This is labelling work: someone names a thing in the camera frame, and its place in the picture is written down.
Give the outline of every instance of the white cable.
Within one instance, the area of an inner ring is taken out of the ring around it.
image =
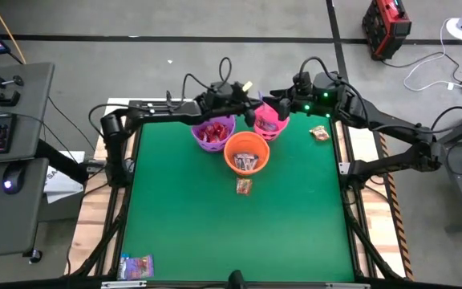
[[[424,89],[427,89],[435,84],[439,84],[439,83],[445,83],[445,84],[452,84],[454,86],[458,86],[460,88],[462,88],[462,85],[460,84],[457,84],[457,83],[453,83],[453,82],[450,82],[450,81],[445,81],[445,80],[438,80],[438,81],[435,81],[431,84],[428,84],[426,86],[424,86],[423,88],[412,88],[410,87],[408,84],[407,84],[407,80],[411,77],[411,75],[413,74],[413,72],[416,71],[416,69],[418,69],[418,67],[420,67],[422,64],[425,64],[425,63],[428,63],[428,62],[431,62],[433,60],[437,60],[437,59],[440,59],[440,58],[443,58],[445,56],[445,45],[443,44],[443,28],[445,27],[445,24],[447,23],[447,21],[449,20],[450,18],[448,19],[445,19],[445,21],[443,22],[443,24],[441,25],[441,29],[440,29],[440,43],[441,43],[441,47],[443,49],[443,52],[440,56],[437,56],[435,58],[432,58],[432,59],[428,59],[428,60],[425,60],[423,61],[422,63],[419,63],[417,66],[415,66],[413,69],[411,69],[411,72],[409,72],[409,74],[406,76],[406,78],[404,79],[403,83],[404,83],[404,87],[406,87],[407,89],[409,89],[410,91],[413,91],[413,92],[421,92],[422,90]]]

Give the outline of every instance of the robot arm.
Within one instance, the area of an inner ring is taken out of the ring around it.
[[[245,115],[248,126],[254,125],[254,109],[262,104],[260,100],[247,97],[250,83],[213,83],[208,91],[194,100],[173,103],[170,93],[164,105],[151,108],[122,108],[101,119],[103,139],[107,150],[106,174],[112,188],[122,188],[130,183],[130,176],[124,162],[124,143],[142,125],[147,123],[174,122],[201,124],[212,117]],[[123,125],[122,117],[127,118]]]
[[[271,91],[272,96],[263,97],[263,101],[278,112],[280,120],[291,112],[304,112],[308,116],[330,117],[352,128],[368,128],[411,144],[405,153],[377,161],[352,161],[344,173],[347,183],[362,185],[373,175],[404,169],[427,172],[441,166],[440,147],[429,128],[381,112],[336,72],[323,67],[324,72],[317,74],[313,82],[310,74],[301,69],[293,77],[291,88]]]

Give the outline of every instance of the computer mouse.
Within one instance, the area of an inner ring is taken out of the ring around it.
[[[26,161],[12,161],[3,173],[3,192],[16,194],[22,189],[26,173]]]

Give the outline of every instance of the gray desk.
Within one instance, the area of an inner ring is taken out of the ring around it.
[[[53,63],[0,67],[0,76],[3,79],[12,79],[14,75],[19,75],[24,80],[22,87],[9,84],[6,89],[0,89],[0,92],[6,95],[11,95],[14,91],[21,93],[21,99],[17,105],[0,107],[0,112],[33,116],[43,121],[54,69]],[[42,124],[25,116],[17,116],[10,151],[1,153],[0,161],[26,160],[35,156]]]
[[[48,161],[29,161],[24,186],[15,195],[2,191],[2,175],[7,166],[0,163],[0,255],[32,249]]]

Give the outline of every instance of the purple bowl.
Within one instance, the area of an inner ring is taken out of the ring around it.
[[[206,141],[202,141],[197,137],[197,133],[201,129],[205,129],[209,124],[214,124],[216,122],[220,122],[221,124],[225,125],[226,128],[229,130],[229,135],[224,140],[221,140],[216,143],[209,143]],[[225,142],[234,134],[234,128],[236,126],[236,120],[234,116],[219,116],[214,117],[210,120],[205,121],[202,124],[192,126],[192,135],[193,138],[197,140],[197,143],[205,150],[206,152],[210,153],[217,153],[221,152],[224,149]]]

